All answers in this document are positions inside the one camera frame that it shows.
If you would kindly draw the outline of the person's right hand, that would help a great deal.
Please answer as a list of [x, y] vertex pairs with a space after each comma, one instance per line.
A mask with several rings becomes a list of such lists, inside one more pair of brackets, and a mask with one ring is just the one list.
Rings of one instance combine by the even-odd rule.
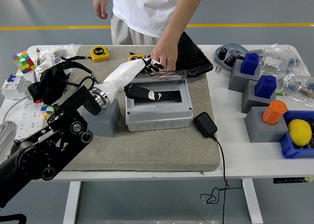
[[106, 8], [108, 5], [108, 0], [93, 0], [93, 6], [94, 6], [94, 10], [95, 10], [95, 14], [105, 20], [108, 17]]

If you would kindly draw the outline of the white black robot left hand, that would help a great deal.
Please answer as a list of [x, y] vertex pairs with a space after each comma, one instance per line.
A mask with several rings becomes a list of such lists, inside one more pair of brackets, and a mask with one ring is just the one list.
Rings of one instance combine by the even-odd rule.
[[124, 87], [141, 71], [158, 72], [163, 68], [162, 64], [151, 58], [124, 62], [109, 74], [103, 83], [95, 85], [90, 93], [100, 107], [108, 107], [113, 102], [115, 95], [124, 91]]

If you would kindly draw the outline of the person's left hand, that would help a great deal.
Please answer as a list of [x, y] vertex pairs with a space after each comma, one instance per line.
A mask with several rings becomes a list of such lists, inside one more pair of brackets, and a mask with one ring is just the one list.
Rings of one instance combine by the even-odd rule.
[[178, 39], [162, 37], [151, 52], [151, 58], [164, 66], [165, 71], [174, 72], [178, 56]]

